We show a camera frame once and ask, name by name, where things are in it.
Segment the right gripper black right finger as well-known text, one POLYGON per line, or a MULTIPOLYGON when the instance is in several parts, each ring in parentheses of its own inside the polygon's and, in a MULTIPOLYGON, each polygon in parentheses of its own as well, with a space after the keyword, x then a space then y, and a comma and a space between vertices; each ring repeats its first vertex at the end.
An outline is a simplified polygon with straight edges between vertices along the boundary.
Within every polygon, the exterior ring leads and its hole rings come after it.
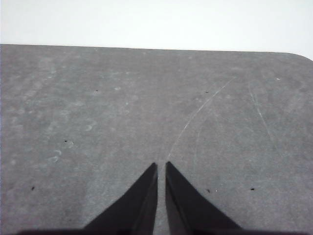
POLYGON ((166 163, 166 209, 172 233, 241 233, 243 229, 205 199, 171 163, 166 163))

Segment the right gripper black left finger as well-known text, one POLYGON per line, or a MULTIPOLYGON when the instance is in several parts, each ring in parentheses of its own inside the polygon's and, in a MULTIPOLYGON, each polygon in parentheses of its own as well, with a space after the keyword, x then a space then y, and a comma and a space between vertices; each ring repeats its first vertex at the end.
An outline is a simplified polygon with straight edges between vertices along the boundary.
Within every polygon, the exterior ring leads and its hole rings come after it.
POLYGON ((152 163, 112 205, 84 227, 90 233, 152 233, 157 209, 157 164, 152 163))

